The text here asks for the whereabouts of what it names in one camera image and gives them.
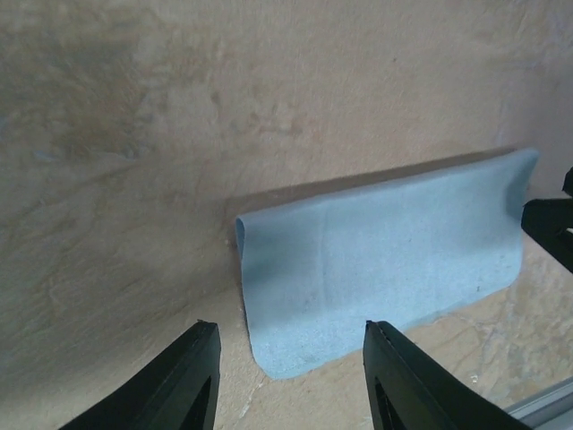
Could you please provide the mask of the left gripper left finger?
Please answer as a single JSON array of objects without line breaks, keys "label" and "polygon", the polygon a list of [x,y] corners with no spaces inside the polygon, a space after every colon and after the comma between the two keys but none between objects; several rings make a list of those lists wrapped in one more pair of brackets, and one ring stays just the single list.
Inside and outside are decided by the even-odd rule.
[{"label": "left gripper left finger", "polygon": [[125,384],[62,428],[212,429],[220,354],[218,326],[198,321]]}]

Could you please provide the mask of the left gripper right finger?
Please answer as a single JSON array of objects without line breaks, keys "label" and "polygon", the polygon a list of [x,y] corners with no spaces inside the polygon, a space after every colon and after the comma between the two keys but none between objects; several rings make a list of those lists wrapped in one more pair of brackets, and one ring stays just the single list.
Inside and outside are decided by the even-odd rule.
[{"label": "left gripper right finger", "polygon": [[388,322],[365,325],[363,365],[375,429],[527,429]]}]

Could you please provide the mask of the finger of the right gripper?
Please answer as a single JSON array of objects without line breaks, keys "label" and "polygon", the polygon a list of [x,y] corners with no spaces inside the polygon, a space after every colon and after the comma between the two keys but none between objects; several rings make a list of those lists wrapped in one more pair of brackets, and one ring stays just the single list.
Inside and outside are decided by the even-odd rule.
[{"label": "finger of the right gripper", "polygon": [[521,228],[572,272],[572,199],[534,199],[525,204]]},{"label": "finger of the right gripper", "polygon": [[573,197],[573,168],[571,168],[565,175],[561,190],[568,196]]}]

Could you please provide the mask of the light blue cleaning cloth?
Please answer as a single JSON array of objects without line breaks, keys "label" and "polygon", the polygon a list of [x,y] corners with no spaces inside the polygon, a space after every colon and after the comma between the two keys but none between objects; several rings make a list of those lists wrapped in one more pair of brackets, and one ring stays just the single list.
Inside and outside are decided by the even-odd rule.
[{"label": "light blue cleaning cloth", "polygon": [[509,286],[538,158],[514,150],[239,215],[257,365],[297,377],[358,350],[367,321],[404,330]]}]

